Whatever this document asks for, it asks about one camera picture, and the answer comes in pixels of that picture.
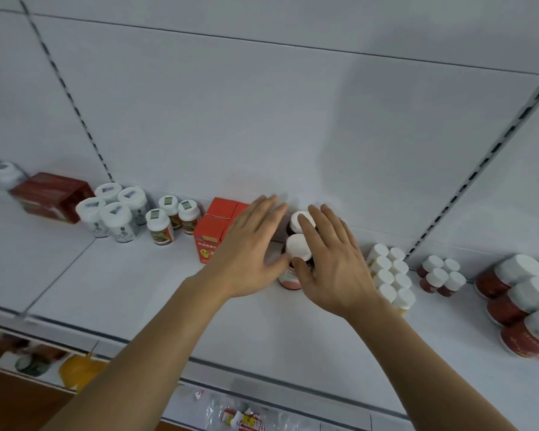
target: white bottle cap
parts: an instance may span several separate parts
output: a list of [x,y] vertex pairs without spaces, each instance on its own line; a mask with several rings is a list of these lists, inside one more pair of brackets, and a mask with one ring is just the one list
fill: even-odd
[[389,250],[389,253],[387,254],[387,258],[391,261],[395,260],[403,260],[405,258],[405,253],[400,250],[398,247],[394,246]]
[[382,269],[389,271],[389,269],[391,269],[391,261],[389,261],[387,257],[380,256],[374,260],[370,270],[373,272],[379,272]]
[[15,188],[28,176],[24,171],[11,162],[0,163],[0,189],[9,191]]
[[427,272],[431,272],[434,269],[443,267],[443,260],[437,256],[429,256],[421,265]]
[[106,207],[106,201],[102,198],[86,198],[76,206],[76,213],[84,222],[100,222],[100,212]]
[[178,214],[178,199],[173,195],[162,196],[158,200],[159,207],[166,212],[168,216]]
[[382,269],[374,276],[375,288],[379,288],[382,284],[391,284],[395,280],[393,274],[385,269]]
[[389,270],[393,275],[407,274],[409,271],[409,266],[403,260],[394,260]]
[[198,203],[193,199],[185,199],[184,201],[181,201],[178,204],[178,216],[182,221],[186,222],[198,219],[201,216]]
[[453,271],[449,273],[449,278],[447,278],[447,281],[443,285],[452,292],[456,292],[461,289],[466,282],[467,280],[463,275],[457,271]]
[[457,272],[461,269],[461,265],[453,259],[445,259],[443,262],[443,270],[448,273]]
[[399,289],[409,289],[411,287],[411,279],[405,274],[395,274],[393,287]]
[[525,254],[518,254],[495,267],[499,280],[514,286],[529,277],[539,277],[539,261]]
[[511,301],[527,313],[539,310],[539,277],[531,277],[511,288],[507,294]]
[[106,201],[106,204],[115,203],[118,201],[118,194],[122,190],[122,185],[118,183],[106,183],[98,186],[94,190],[94,195]]
[[130,210],[141,209],[148,202],[146,192],[141,187],[126,187],[118,194],[118,202],[124,203]]
[[449,274],[441,268],[436,268],[427,274],[425,279],[433,287],[441,287],[446,283],[449,278]]
[[310,222],[310,224],[313,225],[314,228],[316,227],[316,221],[313,220],[313,218],[309,214],[309,211],[300,210],[300,211],[296,211],[295,213],[293,213],[291,215],[291,218],[290,218],[291,231],[293,231],[294,233],[302,233],[303,232],[302,227],[299,224],[299,215],[305,216],[308,219],[308,221]]
[[302,234],[292,234],[286,240],[286,253],[292,257],[299,257],[303,261],[311,258],[311,249]]
[[132,220],[131,210],[126,204],[111,203],[100,211],[102,222],[108,228],[121,227]]
[[381,293],[381,296],[387,299],[389,302],[393,302],[397,296],[397,291],[389,284],[380,285],[378,291]]
[[366,262],[369,264],[371,260],[375,260],[378,257],[387,257],[388,254],[389,250],[387,249],[387,246],[383,244],[375,244],[374,247],[371,248],[370,253],[367,255]]
[[148,223],[148,230],[150,231],[162,231],[172,225],[168,215],[162,209],[153,209],[147,212],[146,221]]
[[409,289],[399,289],[392,304],[398,309],[409,310],[415,304],[415,295]]

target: finger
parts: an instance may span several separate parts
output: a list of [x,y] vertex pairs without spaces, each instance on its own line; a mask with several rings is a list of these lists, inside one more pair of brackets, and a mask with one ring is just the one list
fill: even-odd
[[307,263],[305,263],[299,257],[291,259],[291,263],[295,269],[295,275],[297,276],[299,283],[302,285],[302,289],[311,290],[316,286],[316,277],[310,271]]
[[355,236],[349,229],[348,225],[345,223],[343,219],[340,219],[340,221],[341,221],[341,224],[343,225],[343,228],[345,228],[345,232],[347,234],[347,238],[349,239],[349,243],[351,244],[351,246],[353,246],[355,249],[359,249],[358,240],[355,239]]
[[257,200],[249,205],[238,217],[234,220],[234,228],[242,228],[246,222],[248,222],[249,217],[252,215],[253,211],[258,208],[258,206],[267,199],[266,195],[261,195]]
[[251,216],[248,218],[244,227],[251,231],[256,231],[261,223],[264,221],[270,210],[272,209],[275,202],[278,200],[277,195],[272,195],[264,202],[262,202],[258,208],[256,208]]
[[269,266],[266,266],[268,284],[275,281],[277,277],[286,272],[286,269],[290,266],[290,261],[291,257],[289,254],[282,254],[277,261],[273,262]]
[[302,227],[303,235],[306,238],[311,253],[316,255],[323,251],[327,246],[323,243],[320,234],[304,215],[298,216],[299,226]]
[[272,236],[275,234],[275,230],[278,229],[281,218],[285,215],[286,210],[287,203],[281,203],[277,209],[266,216],[257,231],[260,235],[260,239],[268,242],[271,240]]
[[314,205],[309,206],[308,211],[313,220],[316,221],[316,228],[318,228],[320,231],[320,236],[323,243],[325,243],[325,245],[328,247],[339,244],[340,240],[336,234],[336,231],[333,229],[333,225],[323,214],[323,212]]
[[327,204],[321,205],[321,212],[330,221],[331,225],[333,226],[333,229],[337,234],[337,238],[345,244],[348,244],[349,238],[347,237],[347,233],[345,232],[345,228],[341,224],[339,217],[333,212],[332,209],[329,208]]

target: right hand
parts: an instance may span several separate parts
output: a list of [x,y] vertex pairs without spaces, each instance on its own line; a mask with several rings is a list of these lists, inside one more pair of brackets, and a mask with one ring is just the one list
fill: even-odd
[[317,230],[303,215],[299,225],[316,265],[312,274],[299,257],[292,263],[303,292],[323,310],[347,319],[380,298],[359,245],[347,224],[327,205],[309,206]]

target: brown floor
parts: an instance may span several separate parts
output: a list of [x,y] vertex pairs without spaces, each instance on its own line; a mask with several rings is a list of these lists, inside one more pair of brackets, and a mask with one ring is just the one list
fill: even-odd
[[[0,374],[0,431],[37,431],[72,396],[55,388]],[[163,422],[156,430],[187,431]]]

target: medicine bottle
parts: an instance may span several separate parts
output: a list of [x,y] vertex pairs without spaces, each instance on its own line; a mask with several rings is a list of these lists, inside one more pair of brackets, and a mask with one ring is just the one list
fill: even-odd
[[178,199],[173,195],[162,196],[158,200],[158,206],[168,215],[174,231],[181,230],[181,219],[178,214]]
[[28,175],[14,163],[0,163],[0,189],[9,191],[26,180],[28,180]]
[[447,278],[445,284],[443,284],[437,291],[440,295],[449,298],[452,297],[456,291],[461,289],[466,282],[467,280],[463,275],[457,271],[452,271],[449,273],[449,278]]
[[118,194],[118,202],[128,206],[136,224],[146,224],[146,213],[150,206],[146,192],[141,187],[126,187]]
[[200,212],[197,202],[192,199],[185,199],[178,204],[178,216],[184,233],[193,235],[196,225],[202,217],[202,212]]
[[532,277],[487,303],[489,318],[509,326],[539,310],[539,277]]
[[309,211],[299,210],[299,211],[296,211],[295,213],[292,213],[290,221],[286,225],[286,233],[288,236],[292,236],[293,234],[303,233],[302,227],[299,224],[299,215],[305,216],[308,219],[309,223],[314,228],[316,227],[316,221],[313,220]]
[[387,254],[387,258],[391,261],[395,260],[403,260],[405,258],[405,253],[400,250],[400,248],[394,246],[389,250],[389,253]]
[[169,216],[162,209],[153,209],[146,213],[148,230],[154,239],[154,243],[159,246],[170,245],[175,240],[172,222]]
[[391,261],[387,257],[380,256],[371,264],[371,276],[375,276],[382,269],[389,271],[391,269]]
[[97,239],[110,235],[108,227],[100,217],[100,212],[104,207],[106,207],[106,202],[102,198],[86,198],[76,205],[76,213],[78,213],[80,220],[86,224]]
[[397,296],[397,290],[395,290],[389,284],[382,284],[379,286],[378,292],[382,297],[387,299],[389,302],[393,302]]
[[539,261],[518,254],[479,274],[475,289],[480,296],[492,299],[530,277],[539,277]]
[[367,266],[371,266],[375,259],[378,257],[387,257],[389,255],[389,250],[387,246],[383,244],[375,244],[369,254],[367,254],[366,263]]
[[399,289],[391,304],[397,308],[399,314],[405,314],[415,304],[415,295],[409,289]]
[[96,187],[94,195],[97,198],[102,198],[106,205],[118,202],[118,194],[122,191],[122,185],[118,183],[106,183]]
[[461,265],[459,263],[457,263],[455,260],[453,259],[445,259],[443,261],[443,267],[442,269],[444,271],[448,273],[450,272],[457,272],[458,270],[461,269]]
[[140,228],[126,204],[108,204],[101,210],[100,217],[116,242],[125,244],[136,239]]
[[409,266],[403,260],[394,260],[391,263],[389,271],[393,274],[407,274],[409,272]]
[[[292,234],[289,236],[282,252],[289,254],[291,257],[299,257],[308,263],[308,265],[310,264],[311,250],[305,236],[302,234]],[[290,263],[286,272],[278,277],[278,281],[283,287],[289,290],[299,290],[302,288],[297,275],[295,275],[295,269],[292,263]]]
[[437,268],[421,279],[419,285],[427,293],[435,293],[449,279],[449,274],[441,268]]
[[385,269],[379,271],[374,277],[374,286],[376,289],[380,288],[382,284],[391,285],[395,280],[393,274]]
[[417,275],[424,278],[428,273],[437,268],[443,267],[443,260],[437,256],[429,256],[416,270]]
[[405,274],[395,274],[395,280],[391,284],[396,290],[409,289],[411,287],[411,279]]
[[510,352],[521,357],[539,355],[539,310],[522,321],[503,327],[501,342]]

